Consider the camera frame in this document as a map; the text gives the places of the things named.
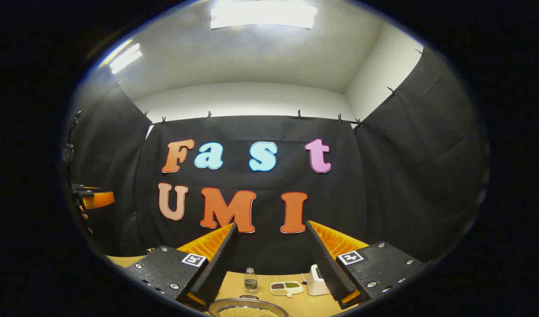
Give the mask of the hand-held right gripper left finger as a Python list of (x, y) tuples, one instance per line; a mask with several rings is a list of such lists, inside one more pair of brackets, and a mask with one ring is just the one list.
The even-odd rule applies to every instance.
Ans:
[(124, 271), (172, 301), (207, 309), (219, 293), (237, 236), (237, 225), (230, 223), (179, 248), (157, 247)]

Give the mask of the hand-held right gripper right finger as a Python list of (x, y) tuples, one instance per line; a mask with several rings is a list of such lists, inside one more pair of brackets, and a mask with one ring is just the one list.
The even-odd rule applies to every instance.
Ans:
[(315, 221), (305, 227), (320, 276), (342, 309), (395, 294), (428, 267), (384, 241), (364, 243)]

